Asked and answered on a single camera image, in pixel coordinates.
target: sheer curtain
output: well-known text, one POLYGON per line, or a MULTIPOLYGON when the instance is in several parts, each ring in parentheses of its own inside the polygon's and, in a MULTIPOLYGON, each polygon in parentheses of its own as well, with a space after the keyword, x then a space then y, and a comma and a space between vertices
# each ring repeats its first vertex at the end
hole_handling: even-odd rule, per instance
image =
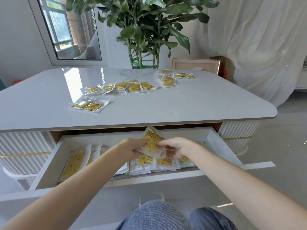
POLYGON ((307 0, 219 0, 204 9, 197 40, 210 56, 230 58, 240 87, 282 104, 295 88, 307 54, 307 0))

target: wooden frame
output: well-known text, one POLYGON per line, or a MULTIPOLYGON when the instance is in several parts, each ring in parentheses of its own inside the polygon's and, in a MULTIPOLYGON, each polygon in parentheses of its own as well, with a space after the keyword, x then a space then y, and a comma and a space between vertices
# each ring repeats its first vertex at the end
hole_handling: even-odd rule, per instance
POLYGON ((194 69, 196 67, 202 68, 202 71, 218 74, 220 60, 172 58, 171 69, 194 69))

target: window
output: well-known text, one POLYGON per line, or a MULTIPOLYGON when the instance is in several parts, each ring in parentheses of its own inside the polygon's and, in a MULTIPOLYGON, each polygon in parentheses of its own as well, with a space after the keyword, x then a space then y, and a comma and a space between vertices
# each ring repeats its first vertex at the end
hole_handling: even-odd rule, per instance
POLYGON ((104 37, 98 35, 96 11, 65 10, 66 0, 29 0, 53 65, 107 65, 104 37))

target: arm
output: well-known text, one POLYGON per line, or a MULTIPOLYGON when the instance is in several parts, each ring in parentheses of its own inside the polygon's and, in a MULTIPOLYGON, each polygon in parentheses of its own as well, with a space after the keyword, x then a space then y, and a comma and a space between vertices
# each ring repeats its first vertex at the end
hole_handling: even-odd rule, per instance
POLYGON ((98 191, 149 139, 126 139, 11 219, 2 230, 68 229, 98 191))
POLYGON ((258 229, 305 229, 307 211, 263 181, 199 144, 176 137, 157 143, 177 150, 169 158, 188 157, 258 229))

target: potted plant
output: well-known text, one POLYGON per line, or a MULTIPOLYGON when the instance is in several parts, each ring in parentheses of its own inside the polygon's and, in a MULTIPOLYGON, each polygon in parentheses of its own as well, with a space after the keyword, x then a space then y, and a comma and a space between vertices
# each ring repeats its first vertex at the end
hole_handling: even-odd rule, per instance
POLYGON ((202 13, 203 6, 215 8, 216 0, 67 0, 66 10, 82 14, 96 7, 98 20, 111 27, 122 28, 117 41, 124 41, 132 68, 159 68, 160 47, 166 45, 171 56, 171 48, 178 45, 169 41, 174 36, 179 44, 190 53, 189 38, 179 33, 180 22, 198 19, 208 23, 209 16, 202 13), (200 12, 191 13, 194 8, 200 12), (152 65, 143 65, 143 58, 153 55, 152 65))

